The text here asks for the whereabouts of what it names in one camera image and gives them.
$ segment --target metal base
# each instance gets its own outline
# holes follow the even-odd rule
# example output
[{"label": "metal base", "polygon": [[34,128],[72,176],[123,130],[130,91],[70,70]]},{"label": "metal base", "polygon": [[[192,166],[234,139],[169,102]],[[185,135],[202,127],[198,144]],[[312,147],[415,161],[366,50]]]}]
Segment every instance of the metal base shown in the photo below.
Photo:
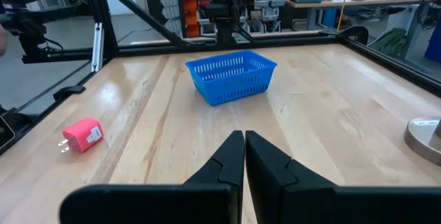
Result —
[{"label": "metal base", "polygon": [[441,165],[441,117],[411,120],[404,133],[406,144],[421,157]]}]

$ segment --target metal frame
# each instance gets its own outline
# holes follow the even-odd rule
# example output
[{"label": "metal frame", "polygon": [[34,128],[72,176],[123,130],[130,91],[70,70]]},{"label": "metal frame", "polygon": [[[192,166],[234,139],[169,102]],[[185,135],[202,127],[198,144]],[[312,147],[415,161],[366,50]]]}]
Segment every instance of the metal frame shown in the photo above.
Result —
[{"label": "metal frame", "polygon": [[[140,7],[138,7],[132,0],[122,0],[122,2],[132,11],[135,12],[140,18],[149,24],[153,24],[152,27],[157,31],[161,31],[169,42],[155,42],[146,43],[141,45],[124,45],[118,46],[115,38],[114,29],[112,27],[109,6],[106,0],[89,0],[92,7],[95,23],[100,23],[104,33],[101,36],[104,38],[101,40],[103,42],[104,59],[102,60],[103,65],[107,64],[110,60],[116,57],[134,57],[134,56],[149,56],[157,54],[175,54],[184,52],[208,52],[208,51],[219,51],[219,50],[238,50],[238,49],[254,49],[254,48],[267,48],[267,47],[283,47],[283,46],[295,46],[295,45],[318,45],[318,44],[328,44],[328,43],[339,43],[349,49],[367,57],[368,59],[380,64],[381,66],[389,69],[390,71],[400,75],[404,79],[420,86],[421,88],[437,95],[441,96],[441,83],[435,81],[428,77],[427,75],[418,72],[417,70],[410,68],[399,60],[380,54],[379,52],[368,48],[367,46],[353,41],[347,37],[340,36],[337,32],[317,32],[311,34],[272,34],[272,35],[261,35],[254,37],[255,41],[253,43],[237,43],[231,45],[216,44],[214,39],[198,40],[193,41],[193,43],[188,41],[183,41],[181,39],[176,40],[176,35],[165,29],[161,24],[157,23],[156,20]],[[90,79],[95,72],[94,70],[91,74],[84,78],[78,85],[83,85],[88,79]],[[28,132],[32,127],[34,127],[39,121],[41,121],[45,116],[47,116],[51,111],[53,111],[57,106],[59,106],[64,100],[57,101],[52,104],[44,113],[40,115],[36,123],[33,123],[29,128],[21,132],[18,137],[21,138],[26,132]]]}]

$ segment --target pink charger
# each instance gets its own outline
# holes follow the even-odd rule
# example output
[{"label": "pink charger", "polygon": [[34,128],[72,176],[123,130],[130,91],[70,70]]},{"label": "pink charger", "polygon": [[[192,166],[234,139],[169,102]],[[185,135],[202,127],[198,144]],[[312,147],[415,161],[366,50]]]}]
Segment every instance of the pink charger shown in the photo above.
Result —
[{"label": "pink charger", "polygon": [[84,118],[64,129],[63,136],[65,140],[58,143],[58,146],[65,144],[68,144],[68,146],[62,149],[61,152],[72,150],[82,153],[102,140],[104,132],[99,121],[93,118]]}]

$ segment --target blue basket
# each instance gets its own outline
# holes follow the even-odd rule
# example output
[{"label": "blue basket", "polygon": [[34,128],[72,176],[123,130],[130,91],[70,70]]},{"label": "blue basket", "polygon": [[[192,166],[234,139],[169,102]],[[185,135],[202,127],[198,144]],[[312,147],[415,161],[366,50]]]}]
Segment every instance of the blue basket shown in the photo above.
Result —
[{"label": "blue basket", "polygon": [[218,105],[267,90],[277,63],[252,51],[240,51],[185,65],[205,100]]}]

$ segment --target wooden tabletop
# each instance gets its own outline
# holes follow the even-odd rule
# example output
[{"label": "wooden tabletop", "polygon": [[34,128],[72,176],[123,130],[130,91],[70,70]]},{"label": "wooden tabletop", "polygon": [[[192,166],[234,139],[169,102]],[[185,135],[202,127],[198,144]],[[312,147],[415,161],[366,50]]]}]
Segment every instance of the wooden tabletop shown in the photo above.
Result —
[{"label": "wooden tabletop", "polygon": [[[403,141],[441,100],[342,45],[257,49],[274,60],[266,93],[211,107],[184,65],[219,52],[114,59],[0,156],[0,222],[57,223],[89,184],[180,184],[233,130],[255,130],[339,185],[441,185],[441,167]],[[99,119],[105,139],[62,154],[63,128]],[[245,178],[243,223],[256,223]]]},{"label": "wooden tabletop", "polygon": [[330,8],[340,6],[367,6],[382,4],[408,4],[420,3],[422,0],[324,0],[321,3],[294,3],[287,1],[287,4],[295,8]]}]

